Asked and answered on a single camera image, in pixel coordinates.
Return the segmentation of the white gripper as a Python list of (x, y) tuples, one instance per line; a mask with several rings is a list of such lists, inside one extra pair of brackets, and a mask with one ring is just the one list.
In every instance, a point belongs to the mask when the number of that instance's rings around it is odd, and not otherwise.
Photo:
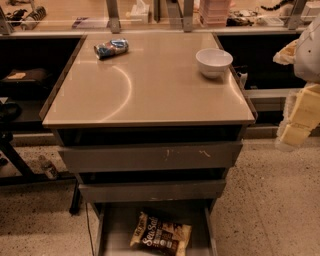
[[(278, 51), (274, 55), (273, 61), (281, 65), (293, 64), (297, 42), (298, 40), (293, 40)], [(320, 84), (307, 83), (297, 93), (297, 99), (289, 121), (291, 124), (305, 129), (290, 124), (279, 126), (275, 147), (284, 152), (291, 152), (299, 148), (310, 135), (310, 131), (307, 129), (314, 129), (320, 123)]]

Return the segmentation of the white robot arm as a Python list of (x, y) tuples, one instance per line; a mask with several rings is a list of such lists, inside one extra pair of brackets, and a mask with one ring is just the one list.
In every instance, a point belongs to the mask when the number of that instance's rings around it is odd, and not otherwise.
[(292, 64), (295, 76), (306, 82), (299, 91), (289, 92), (277, 130), (276, 148), (293, 151), (320, 124), (320, 15), (298, 39), (277, 52), (273, 61)]

